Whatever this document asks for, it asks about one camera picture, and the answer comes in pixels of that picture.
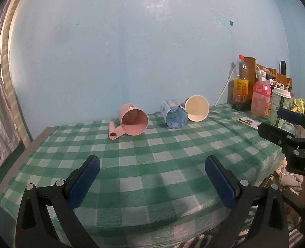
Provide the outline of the clear blue-labelled plastic cup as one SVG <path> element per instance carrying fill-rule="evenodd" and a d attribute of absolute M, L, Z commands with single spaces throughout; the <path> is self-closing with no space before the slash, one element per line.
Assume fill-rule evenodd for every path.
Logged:
<path fill-rule="evenodd" d="M 160 111 L 165 124 L 170 129 L 181 129 L 188 121 L 188 113 L 177 100 L 170 99 L 161 103 Z"/>

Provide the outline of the green white-lidded paper cup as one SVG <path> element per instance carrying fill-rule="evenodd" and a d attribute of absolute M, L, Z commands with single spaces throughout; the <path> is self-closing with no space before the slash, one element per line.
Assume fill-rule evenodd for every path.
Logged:
<path fill-rule="evenodd" d="M 270 124 L 282 128 L 284 120 L 278 117 L 279 109 L 288 109 L 291 95 L 287 90 L 275 87 L 272 90 L 272 108 L 270 114 Z"/>

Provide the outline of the orange paper cup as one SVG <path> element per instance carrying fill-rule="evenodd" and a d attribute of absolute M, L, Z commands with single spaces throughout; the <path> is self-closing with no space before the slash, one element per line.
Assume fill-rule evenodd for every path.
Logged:
<path fill-rule="evenodd" d="M 206 119 L 210 111 L 207 99 L 201 95 L 193 95 L 185 99 L 182 106 L 188 114 L 188 119 L 192 122 L 201 122 Z"/>

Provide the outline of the white smartphone with stickers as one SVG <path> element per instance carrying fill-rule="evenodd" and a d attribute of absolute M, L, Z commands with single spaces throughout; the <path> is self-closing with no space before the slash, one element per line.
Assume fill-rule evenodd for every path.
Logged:
<path fill-rule="evenodd" d="M 249 126 L 250 128 L 253 128 L 255 130 L 257 130 L 258 126 L 261 124 L 261 122 L 258 122 L 256 120 L 253 120 L 253 119 L 247 118 L 247 117 L 238 118 L 237 121 L 240 122 L 241 124 Z"/>

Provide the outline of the wooden desk organizer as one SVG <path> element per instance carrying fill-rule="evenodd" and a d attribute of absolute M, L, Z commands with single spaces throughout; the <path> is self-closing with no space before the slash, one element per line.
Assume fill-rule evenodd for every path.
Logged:
<path fill-rule="evenodd" d="M 278 70 L 274 68 L 268 68 L 257 63 L 253 57 L 244 57 L 244 62 L 248 70 L 248 95 L 247 101 L 252 99 L 253 87 L 258 81 L 257 72 L 263 70 L 267 74 L 267 79 L 272 82 L 272 86 L 284 85 L 285 89 L 292 93 L 292 79 L 285 74 L 278 73 Z"/>

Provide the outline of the large orange-capped tea bottle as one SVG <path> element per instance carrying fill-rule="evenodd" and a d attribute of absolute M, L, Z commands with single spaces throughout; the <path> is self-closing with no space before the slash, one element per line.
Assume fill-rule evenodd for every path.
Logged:
<path fill-rule="evenodd" d="M 233 102 L 245 103 L 249 91 L 249 71 L 244 61 L 244 56 L 239 55 L 234 67 L 235 78 L 233 80 Z"/>

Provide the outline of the green checkered tablecloth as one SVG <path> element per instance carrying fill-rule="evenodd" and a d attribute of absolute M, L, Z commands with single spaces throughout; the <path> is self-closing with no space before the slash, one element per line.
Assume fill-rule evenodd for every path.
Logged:
<path fill-rule="evenodd" d="M 229 214 L 206 175 L 207 156 L 252 185 L 284 160 L 280 147 L 241 124 L 243 117 L 218 105 L 204 121 L 172 130 L 154 113 L 143 134 L 114 141 L 109 120 L 58 126 L 11 175 L 0 207 L 17 218 L 27 184 L 53 185 L 95 155 L 100 172 L 74 210 L 94 241 L 100 247 L 173 247 Z"/>

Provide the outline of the pink plastic mug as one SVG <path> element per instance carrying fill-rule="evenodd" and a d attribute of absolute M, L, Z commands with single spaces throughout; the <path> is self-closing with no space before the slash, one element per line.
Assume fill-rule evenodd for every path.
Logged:
<path fill-rule="evenodd" d="M 138 136 L 148 127 L 148 115 L 132 104 L 124 104 L 118 110 L 119 126 L 114 122 L 109 123 L 109 139 L 116 140 L 124 134 Z"/>

